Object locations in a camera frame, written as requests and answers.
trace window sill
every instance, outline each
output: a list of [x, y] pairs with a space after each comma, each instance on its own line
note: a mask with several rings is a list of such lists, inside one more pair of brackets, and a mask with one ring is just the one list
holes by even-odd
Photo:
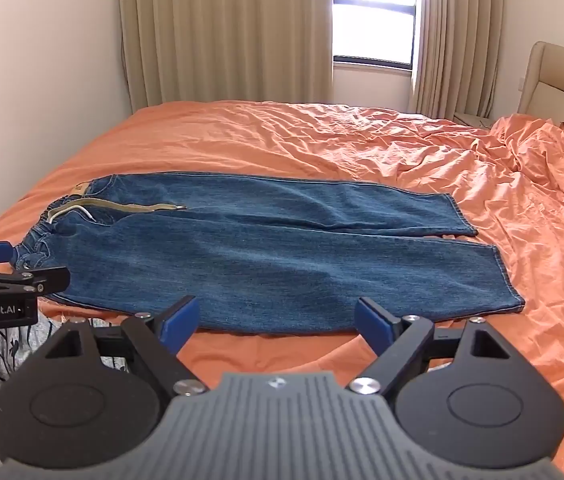
[[395, 74], [402, 77], [411, 77], [412, 71], [405, 68], [393, 68], [391, 66], [370, 65], [364, 63], [346, 63], [342, 61], [334, 61], [333, 68], [338, 70], [351, 70], [354, 72], [379, 72]]

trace wrinkled sheet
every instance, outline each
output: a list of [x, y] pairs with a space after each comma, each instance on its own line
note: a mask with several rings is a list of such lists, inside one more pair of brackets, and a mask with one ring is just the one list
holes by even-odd
[[[498, 245], [513, 285], [527, 300], [523, 313], [491, 316], [490, 322], [564, 397], [564, 124], [514, 115], [486, 132], [344, 105], [180, 102], [145, 108], [3, 214], [0, 239], [21, 241], [45, 206], [80, 182], [153, 171], [368, 180], [452, 193], [479, 230], [477, 239]], [[100, 315], [41, 303], [51, 316]], [[352, 334], [201, 332], [179, 357], [213, 386], [223, 371], [278, 370], [332, 370], [345, 384], [375, 356]], [[556, 463], [564, 470], [564, 442]]]

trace window frame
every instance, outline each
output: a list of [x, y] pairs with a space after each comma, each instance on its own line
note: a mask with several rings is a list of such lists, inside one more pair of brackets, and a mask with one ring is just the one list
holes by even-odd
[[394, 12], [402, 12], [413, 16], [413, 40], [411, 44], [411, 62], [402, 63], [399, 61], [390, 61], [386, 59], [373, 59], [368, 57], [355, 57], [355, 56], [333, 56], [334, 62], [341, 63], [357, 63], [367, 64], [374, 66], [387, 66], [390, 68], [400, 68], [402, 70], [413, 70], [413, 55], [415, 52], [415, 11], [417, 6], [393, 4], [390, 2], [374, 2], [371, 0], [333, 0], [333, 5], [354, 5], [360, 7], [372, 7], [373, 9], [393, 10]]

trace window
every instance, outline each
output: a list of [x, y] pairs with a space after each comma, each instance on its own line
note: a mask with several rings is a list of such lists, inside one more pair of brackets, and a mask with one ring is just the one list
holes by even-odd
[[335, 61], [413, 68], [415, 0], [333, 0]]

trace metal screw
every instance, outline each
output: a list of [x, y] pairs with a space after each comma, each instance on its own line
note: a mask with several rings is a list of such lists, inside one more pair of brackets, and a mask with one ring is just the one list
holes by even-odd
[[197, 379], [184, 379], [175, 383], [173, 390], [178, 395], [191, 397], [206, 392], [206, 386]]
[[279, 390], [280, 388], [284, 388], [286, 386], [286, 381], [281, 377], [276, 377], [271, 379], [270, 381], [267, 381], [267, 384], [271, 388], [275, 388], [276, 390]]
[[370, 395], [376, 394], [380, 391], [382, 385], [376, 379], [372, 377], [358, 377], [353, 379], [348, 387], [351, 388], [356, 394], [360, 395]]

